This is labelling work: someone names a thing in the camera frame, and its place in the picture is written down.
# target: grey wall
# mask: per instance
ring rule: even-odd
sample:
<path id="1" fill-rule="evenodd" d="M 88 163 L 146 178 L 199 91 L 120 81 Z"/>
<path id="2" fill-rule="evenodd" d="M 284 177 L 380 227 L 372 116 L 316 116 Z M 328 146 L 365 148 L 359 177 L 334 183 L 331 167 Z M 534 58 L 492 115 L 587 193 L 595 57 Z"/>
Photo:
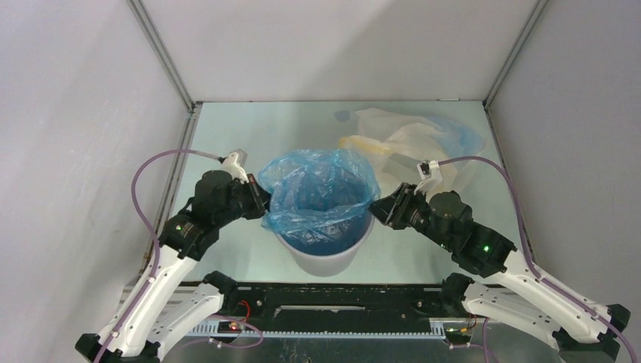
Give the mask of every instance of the grey wall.
<path id="1" fill-rule="evenodd" d="M 641 351 L 641 2 L 552 2 L 491 115 L 540 264 Z M 621 347 L 620 361 L 629 361 Z"/>
<path id="2" fill-rule="evenodd" d="M 145 5 L 195 100 L 370 101 L 482 99 L 535 2 Z"/>
<path id="3" fill-rule="evenodd" d="M 80 363 L 149 241 L 132 176 L 186 112 L 126 2 L 0 9 L 0 361 Z M 138 189 L 152 216 L 170 161 Z"/>

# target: enclosure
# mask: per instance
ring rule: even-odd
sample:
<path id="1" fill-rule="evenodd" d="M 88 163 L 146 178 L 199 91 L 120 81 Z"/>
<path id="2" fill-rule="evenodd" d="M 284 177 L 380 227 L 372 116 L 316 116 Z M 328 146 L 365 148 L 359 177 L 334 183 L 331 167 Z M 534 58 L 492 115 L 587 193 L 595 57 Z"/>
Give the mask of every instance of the enclosure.
<path id="1" fill-rule="evenodd" d="M 357 131 L 337 113 L 371 107 L 448 117 L 482 135 L 481 155 L 516 184 L 537 263 L 628 307 L 625 335 L 641 350 L 639 19 L 635 0 L 4 4 L 5 361 L 82 361 L 73 344 L 104 326 L 148 257 L 129 194 L 148 157 L 240 147 L 258 173 L 290 150 L 336 147 Z M 145 171 L 138 197 L 156 227 L 208 169 L 180 156 Z M 500 175 L 479 167 L 461 194 L 476 220 L 518 240 Z M 234 223 L 187 280 L 218 269 L 238 281 L 440 284 L 458 271 L 439 246 L 382 225 L 331 278 L 304 273 L 276 244 L 260 223 Z M 488 342 L 500 361 L 556 359 L 502 324 Z M 333 343 L 343 361 L 483 360 L 439 340 Z M 165 361 L 332 361 L 326 344 L 205 344 Z M 629 360 L 622 346 L 617 361 Z"/>

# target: crumpled plastic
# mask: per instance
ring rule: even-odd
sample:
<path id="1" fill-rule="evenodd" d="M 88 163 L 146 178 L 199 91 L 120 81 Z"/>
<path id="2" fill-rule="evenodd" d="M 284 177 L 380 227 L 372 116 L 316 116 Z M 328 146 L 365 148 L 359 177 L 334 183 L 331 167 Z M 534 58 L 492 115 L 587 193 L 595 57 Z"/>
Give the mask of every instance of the crumpled plastic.
<path id="1" fill-rule="evenodd" d="M 363 237 L 367 206 L 380 195 L 374 171 L 353 150 L 295 150 L 259 172 L 271 194 L 262 226 L 297 250 L 340 253 Z"/>

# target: red wire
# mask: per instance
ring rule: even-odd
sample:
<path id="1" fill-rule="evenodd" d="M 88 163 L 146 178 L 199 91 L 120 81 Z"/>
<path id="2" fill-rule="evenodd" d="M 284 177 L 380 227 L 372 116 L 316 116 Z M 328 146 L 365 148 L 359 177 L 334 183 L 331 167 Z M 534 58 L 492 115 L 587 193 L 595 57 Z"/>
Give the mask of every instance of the red wire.
<path id="1" fill-rule="evenodd" d="M 249 307 L 249 303 L 245 300 L 239 301 L 238 305 L 245 305 L 245 307 L 247 308 L 247 314 L 245 315 L 245 318 L 241 320 L 241 321 L 247 321 L 247 319 L 249 319 L 249 314 L 252 312 L 252 308 Z"/>

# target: black metal base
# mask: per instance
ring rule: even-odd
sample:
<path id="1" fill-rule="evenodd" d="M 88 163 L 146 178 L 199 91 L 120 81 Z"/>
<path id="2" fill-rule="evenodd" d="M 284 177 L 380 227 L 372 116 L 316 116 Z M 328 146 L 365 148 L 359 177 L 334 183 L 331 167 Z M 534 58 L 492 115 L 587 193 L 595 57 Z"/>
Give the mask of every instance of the black metal base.
<path id="1" fill-rule="evenodd" d="M 83 334 L 76 343 L 76 350 L 82 354 L 87 361 L 94 361 L 102 344 L 98 342 L 100 337 L 97 334 Z M 158 343 L 147 343 L 144 345 L 140 355 L 136 357 L 122 357 L 118 349 L 115 352 L 105 350 L 100 363 L 160 363 L 158 359 Z"/>

